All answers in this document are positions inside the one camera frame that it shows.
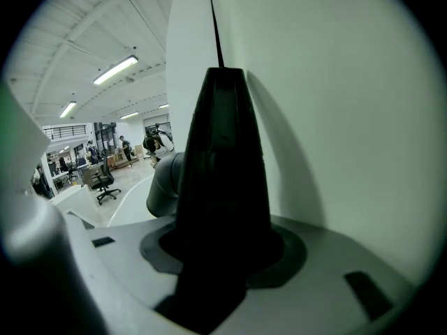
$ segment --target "office chair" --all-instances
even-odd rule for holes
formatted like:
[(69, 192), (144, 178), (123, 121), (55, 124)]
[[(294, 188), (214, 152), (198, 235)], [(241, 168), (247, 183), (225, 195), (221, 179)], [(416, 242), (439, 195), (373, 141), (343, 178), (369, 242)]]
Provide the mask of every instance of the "office chair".
[(74, 172), (77, 171), (76, 167), (73, 167), (73, 164), (68, 167), (68, 179), (72, 182), (73, 179), (77, 179), (78, 175)]
[[(103, 159), (107, 160), (107, 151), (103, 150), (103, 152), (101, 154), (103, 154), (103, 156), (104, 156)], [(113, 190), (109, 190), (108, 186), (113, 184), (113, 182), (115, 181), (115, 178), (112, 176), (112, 174), (110, 174), (109, 165), (107, 164), (107, 162), (104, 162), (102, 164), (101, 169), (103, 171), (103, 175), (102, 176), (99, 174), (99, 172), (96, 172), (95, 174), (92, 175), (93, 177), (97, 177), (98, 178), (98, 182), (95, 183), (91, 187), (93, 190), (96, 190), (97, 188), (103, 190), (102, 194), (96, 196), (96, 199), (98, 200), (99, 204), (103, 204), (101, 202), (101, 200), (105, 196), (107, 196), (107, 195), (112, 196), (113, 199), (116, 200), (117, 198), (112, 194), (112, 192), (114, 192), (114, 191), (121, 192), (121, 190), (119, 188), (115, 188)]]

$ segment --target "desk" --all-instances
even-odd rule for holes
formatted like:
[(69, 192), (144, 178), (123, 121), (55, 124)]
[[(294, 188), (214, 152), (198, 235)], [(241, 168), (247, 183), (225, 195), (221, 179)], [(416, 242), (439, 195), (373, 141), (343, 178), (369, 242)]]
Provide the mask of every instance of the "desk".
[(78, 167), (78, 170), (80, 171), (80, 173), (82, 175), (82, 181), (84, 182), (84, 184), (88, 185), (91, 188), (94, 184), (96, 184), (98, 182), (98, 178), (93, 177), (92, 175), (95, 174), (96, 172), (99, 172), (99, 174), (102, 175), (103, 169), (101, 166), (103, 164), (104, 164), (104, 162), (101, 161), (100, 163), (97, 163), (96, 165), (83, 167), (82, 169), (80, 167)]
[(53, 176), (52, 179), (53, 179), (53, 181), (57, 181), (58, 179), (62, 179), (63, 177), (65, 177), (65, 180), (63, 180), (62, 183), (65, 186), (66, 181), (68, 180), (68, 171), (61, 172), (60, 174)]

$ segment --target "floor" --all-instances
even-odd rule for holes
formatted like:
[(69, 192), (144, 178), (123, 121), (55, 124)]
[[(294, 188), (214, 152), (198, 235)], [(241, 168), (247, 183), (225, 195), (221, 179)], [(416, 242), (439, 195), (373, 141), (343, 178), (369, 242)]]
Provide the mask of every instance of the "floor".
[(115, 182), (110, 186), (111, 189), (119, 188), (121, 193), (113, 193), (116, 196), (116, 200), (112, 197), (106, 196), (102, 200), (102, 205), (100, 206), (96, 201), (96, 196), (99, 195), (100, 191), (92, 190), (90, 191), (92, 198), (94, 199), (99, 213), (102, 219), (105, 220), (105, 225), (112, 218), (112, 215), (118, 208), (124, 196), (128, 191), (133, 188), (138, 182), (145, 179), (148, 176), (154, 174), (154, 169), (150, 165), (150, 158), (140, 159), (137, 163), (132, 164), (132, 167), (123, 167), (122, 169), (113, 170), (111, 173), (115, 178)]

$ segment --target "white ceiling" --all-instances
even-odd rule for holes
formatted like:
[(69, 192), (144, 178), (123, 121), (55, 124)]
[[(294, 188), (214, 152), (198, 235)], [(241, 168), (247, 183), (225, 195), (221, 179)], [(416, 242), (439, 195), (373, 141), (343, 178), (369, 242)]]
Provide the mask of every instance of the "white ceiling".
[[(166, 32), (172, 0), (46, 0), (10, 53), (3, 78), (42, 125), (147, 117), (166, 98)], [(93, 80), (130, 55), (138, 63)], [(76, 101), (60, 119), (63, 108)]]

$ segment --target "black rubber mount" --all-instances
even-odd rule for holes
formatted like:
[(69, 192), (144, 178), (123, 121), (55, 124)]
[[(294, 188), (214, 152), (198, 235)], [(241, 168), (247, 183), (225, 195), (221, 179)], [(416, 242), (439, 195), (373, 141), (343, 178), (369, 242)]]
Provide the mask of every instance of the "black rubber mount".
[[(275, 288), (287, 283), (304, 265), (307, 251), (304, 242), (295, 233), (272, 224), (281, 241), (281, 258), (263, 269), (247, 275), (247, 288)], [(159, 272), (180, 274), (183, 269), (182, 249), (175, 237), (175, 222), (149, 233), (141, 241), (143, 257)]]
[(157, 217), (175, 216), (140, 244), (155, 269), (178, 274), (175, 293), (154, 310), (199, 334), (219, 326), (247, 288), (279, 287), (303, 266), (303, 242), (270, 222), (243, 70), (208, 69), (185, 152), (159, 163), (147, 208)]

